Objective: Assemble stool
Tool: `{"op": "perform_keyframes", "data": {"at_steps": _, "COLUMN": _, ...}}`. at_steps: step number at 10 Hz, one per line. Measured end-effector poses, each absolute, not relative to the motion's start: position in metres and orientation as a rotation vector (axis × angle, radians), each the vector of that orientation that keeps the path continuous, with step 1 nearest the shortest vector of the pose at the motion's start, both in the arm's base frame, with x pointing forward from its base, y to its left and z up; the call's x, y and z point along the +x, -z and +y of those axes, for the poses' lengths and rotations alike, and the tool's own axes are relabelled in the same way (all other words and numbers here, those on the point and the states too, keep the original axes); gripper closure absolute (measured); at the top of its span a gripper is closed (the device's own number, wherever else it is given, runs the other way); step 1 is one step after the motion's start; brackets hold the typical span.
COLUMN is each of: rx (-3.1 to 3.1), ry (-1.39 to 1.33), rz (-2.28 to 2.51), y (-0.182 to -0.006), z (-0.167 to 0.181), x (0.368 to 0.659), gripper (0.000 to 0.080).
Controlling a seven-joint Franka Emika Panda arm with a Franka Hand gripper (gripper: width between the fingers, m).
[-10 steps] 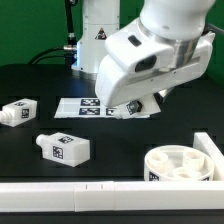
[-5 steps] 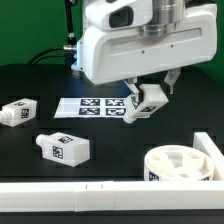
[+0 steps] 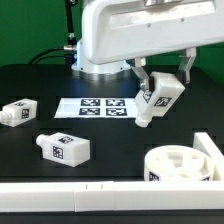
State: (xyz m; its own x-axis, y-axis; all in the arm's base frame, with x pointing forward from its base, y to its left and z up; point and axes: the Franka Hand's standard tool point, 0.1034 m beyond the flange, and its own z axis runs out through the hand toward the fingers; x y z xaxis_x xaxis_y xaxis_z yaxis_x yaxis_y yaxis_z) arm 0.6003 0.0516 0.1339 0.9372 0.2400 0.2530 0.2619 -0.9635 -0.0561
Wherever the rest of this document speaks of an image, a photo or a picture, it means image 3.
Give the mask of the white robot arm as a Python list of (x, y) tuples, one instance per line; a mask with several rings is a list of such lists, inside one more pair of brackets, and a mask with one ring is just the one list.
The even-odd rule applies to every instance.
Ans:
[(224, 42), (224, 0), (84, 0), (77, 63), (88, 73), (126, 60), (181, 51), (190, 82), (197, 47)]

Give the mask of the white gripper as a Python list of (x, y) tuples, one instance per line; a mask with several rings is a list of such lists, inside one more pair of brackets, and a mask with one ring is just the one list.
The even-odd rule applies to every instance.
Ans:
[(188, 84), (197, 55), (192, 47), (224, 42), (224, 0), (93, 0), (83, 10), (82, 41), (94, 64), (134, 58), (143, 91), (149, 89), (145, 56), (181, 50), (176, 76)]

